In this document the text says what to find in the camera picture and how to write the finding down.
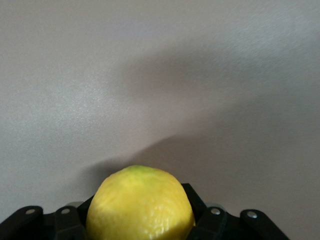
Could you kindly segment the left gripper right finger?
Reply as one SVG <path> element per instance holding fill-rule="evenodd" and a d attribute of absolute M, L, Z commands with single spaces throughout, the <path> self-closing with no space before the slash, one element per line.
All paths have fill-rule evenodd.
<path fill-rule="evenodd" d="M 206 206 L 189 183 L 182 187 L 195 217 L 187 240 L 289 240 L 262 211 L 245 209 L 233 216 L 221 207 Z"/>

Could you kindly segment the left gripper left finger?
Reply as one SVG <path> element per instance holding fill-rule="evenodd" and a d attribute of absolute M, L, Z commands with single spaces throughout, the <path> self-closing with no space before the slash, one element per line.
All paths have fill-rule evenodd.
<path fill-rule="evenodd" d="M 2 240 L 87 240 L 86 220 L 92 197 L 45 214 L 41 206 L 16 210 L 0 223 Z"/>

